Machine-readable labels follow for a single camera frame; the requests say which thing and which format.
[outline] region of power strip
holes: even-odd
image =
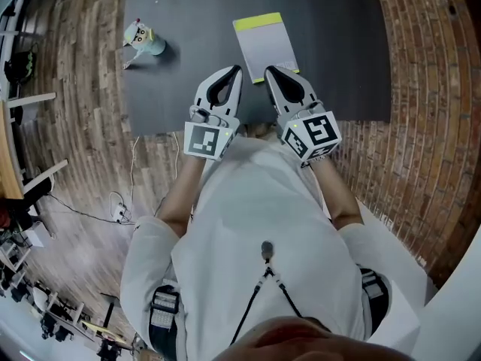
[[[124,204],[119,203],[115,208],[115,212],[113,213],[113,221],[117,223],[124,222],[126,219],[126,211],[127,207]]]

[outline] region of red brick wall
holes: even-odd
[[[440,286],[479,226],[481,59],[465,0],[380,0],[391,123],[341,122],[334,158]]]

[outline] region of lanyard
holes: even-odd
[[[268,279],[268,276],[270,275],[272,279],[276,282],[277,286],[283,291],[284,296],[286,296],[287,301],[291,305],[292,310],[296,313],[296,315],[300,318],[302,318],[301,313],[299,313],[299,310],[295,307],[294,302],[291,300],[291,297],[287,293],[286,286],[282,283],[280,280],[280,277],[276,275],[274,270],[271,267],[271,259],[274,256],[274,246],[272,245],[271,242],[269,241],[264,241],[262,242],[261,246],[261,251],[262,251],[262,259],[265,261],[265,273],[259,278],[259,282],[257,283],[256,287],[254,288],[254,293],[250,297],[249,303],[247,304],[246,311],[244,312],[244,315],[242,316],[242,320],[240,320],[239,326],[237,327],[237,330],[235,331],[234,338],[231,341],[231,345],[235,343],[235,340],[237,339],[237,336],[239,335],[239,332],[241,331],[242,325],[244,324],[244,321],[247,318],[247,315],[249,313],[250,308],[253,305],[254,299],[256,298],[257,294],[259,293],[262,284],[265,282],[265,280]]]

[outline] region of white cable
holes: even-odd
[[[175,138],[175,143],[177,144],[177,155],[175,156],[175,179],[177,179],[177,161],[179,160],[180,146],[179,146],[179,141],[177,139],[177,135],[175,135],[175,132],[174,132],[174,138]]]
[[[125,204],[125,202],[123,201],[123,197],[117,191],[110,192],[110,194],[108,195],[108,209],[110,211],[111,217],[113,217],[113,214],[112,214],[112,195],[118,196],[119,199],[122,201],[122,205]]]
[[[132,164],[130,166],[130,207],[129,210],[132,212],[132,204],[134,202],[134,175],[132,172],[134,171],[134,162],[135,162],[135,146],[137,146],[137,142],[139,140],[140,136],[135,139],[134,146],[132,147]]]

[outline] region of gray mat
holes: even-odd
[[[183,129],[201,81],[218,69],[244,70],[242,123],[276,113],[263,83],[253,85],[232,21],[280,12],[301,74],[338,120],[390,121],[389,48],[379,0],[126,0],[125,26],[140,17],[168,42],[124,71],[135,135]],[[124,60],[135,51],[126,47]]]

